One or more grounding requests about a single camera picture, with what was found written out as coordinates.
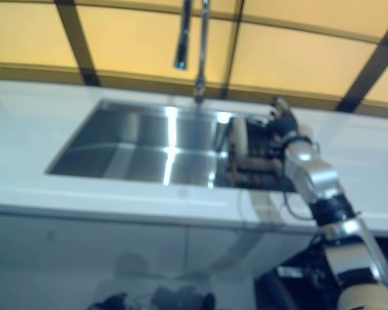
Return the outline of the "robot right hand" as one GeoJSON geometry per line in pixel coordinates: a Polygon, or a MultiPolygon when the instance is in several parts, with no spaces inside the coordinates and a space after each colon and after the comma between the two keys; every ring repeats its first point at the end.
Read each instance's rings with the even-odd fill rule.
{"type": "Polygon", "coordinates": [[[270,105],[272,110],[267,123],[269,132],[280,138],[287,137],[290,134],[297,134],[298,122],[286,100],[274,96],[270,105]]]}

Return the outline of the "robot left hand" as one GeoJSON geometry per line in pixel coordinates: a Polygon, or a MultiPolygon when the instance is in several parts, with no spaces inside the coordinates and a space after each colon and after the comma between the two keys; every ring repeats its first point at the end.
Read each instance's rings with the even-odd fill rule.
{"type": "Polygon", "coordinates": [[[128,308],[126,305],[127,293],[118,293],[110,297],[107,297],[101,302],[93,303],[89,309],[101,309],[101,310],[125,310],[128,308]]]}

